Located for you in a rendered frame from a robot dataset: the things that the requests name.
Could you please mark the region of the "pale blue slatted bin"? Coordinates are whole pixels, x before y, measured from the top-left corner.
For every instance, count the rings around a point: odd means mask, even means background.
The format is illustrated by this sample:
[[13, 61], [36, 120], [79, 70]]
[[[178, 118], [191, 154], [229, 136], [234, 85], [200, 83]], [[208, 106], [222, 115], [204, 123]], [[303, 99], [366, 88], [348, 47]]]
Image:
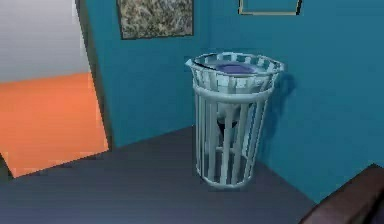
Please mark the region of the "pale blue slatted bin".
[[[242, 63], [252, 74], [227, 74], [215, 66]], [[238, 52], [202, 54], [186, 61], [195, 94], [195, 164], [207, 184], [236, 189], [249, 182], [264, 118], [282, 62]]]

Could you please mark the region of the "purple lining in bin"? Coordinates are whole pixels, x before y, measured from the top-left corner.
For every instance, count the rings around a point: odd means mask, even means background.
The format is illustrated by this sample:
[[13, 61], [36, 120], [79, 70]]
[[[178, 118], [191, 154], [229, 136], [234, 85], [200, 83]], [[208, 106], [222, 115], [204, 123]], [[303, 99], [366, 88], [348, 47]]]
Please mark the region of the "purple lining in bin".
[[218, 71], [227, 73], [227, 74], [252, 74], [255, 72], [255, 69], [247, 64], [242, 63], [224, 63], [218, 64], [215, 66]]

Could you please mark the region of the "grey speckled framed picture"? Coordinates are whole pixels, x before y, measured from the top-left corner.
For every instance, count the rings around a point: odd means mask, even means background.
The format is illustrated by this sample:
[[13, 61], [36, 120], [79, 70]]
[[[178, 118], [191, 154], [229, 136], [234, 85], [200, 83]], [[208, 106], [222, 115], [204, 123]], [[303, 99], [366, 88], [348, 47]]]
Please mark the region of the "grey speckled framed picture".
[[193, 35], [194, 0], [116, 0], [123, 40]]

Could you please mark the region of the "gold framed blue picture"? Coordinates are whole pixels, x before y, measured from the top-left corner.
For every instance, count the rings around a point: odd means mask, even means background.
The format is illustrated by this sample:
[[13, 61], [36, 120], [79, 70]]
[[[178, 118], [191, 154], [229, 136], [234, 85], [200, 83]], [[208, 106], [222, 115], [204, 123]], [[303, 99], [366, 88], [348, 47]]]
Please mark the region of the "gold framed blue picture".
[[252, 16], [296, 16], [303, 0], [238, 0], [238, 13]]

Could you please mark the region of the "dark brown sofa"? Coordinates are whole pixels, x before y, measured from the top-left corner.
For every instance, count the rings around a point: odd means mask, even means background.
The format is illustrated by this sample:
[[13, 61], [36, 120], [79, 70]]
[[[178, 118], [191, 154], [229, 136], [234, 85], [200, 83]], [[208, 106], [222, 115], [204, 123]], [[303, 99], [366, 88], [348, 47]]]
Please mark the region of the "dark brown sofa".
[[298, 224], [384, 224], [384, 168], [369, 165], [315, 205]]

